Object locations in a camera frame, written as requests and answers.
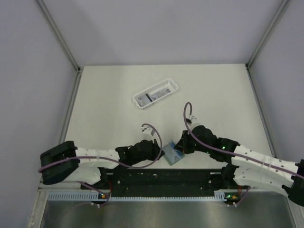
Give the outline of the green card holder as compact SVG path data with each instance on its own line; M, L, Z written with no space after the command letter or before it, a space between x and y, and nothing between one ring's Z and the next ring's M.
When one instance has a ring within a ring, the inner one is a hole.
M175 143L173 141L169 142L162 149L164 152L164 158L170 166L173 166L175 163L179 162L184 158L184 154L175 148Z

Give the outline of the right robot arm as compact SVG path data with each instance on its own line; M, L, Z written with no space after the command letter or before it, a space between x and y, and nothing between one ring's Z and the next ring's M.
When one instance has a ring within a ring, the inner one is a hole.
M227 163L221 179L227 188L239 185L265 189L284 195L299 206L304 204L303 161L288 162L257 153L234 140L217 137L203 125L183 131L174 148L184 154L204 152Z

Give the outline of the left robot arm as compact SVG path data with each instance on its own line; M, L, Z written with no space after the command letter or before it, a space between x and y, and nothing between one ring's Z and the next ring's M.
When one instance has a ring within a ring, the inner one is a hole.
M103 169L144 169L163 155L164 151L155 139L112 150L85 149L76 147L73 141L66 141L40 155L38 172L45 185L68 180L103 188L108 182Z

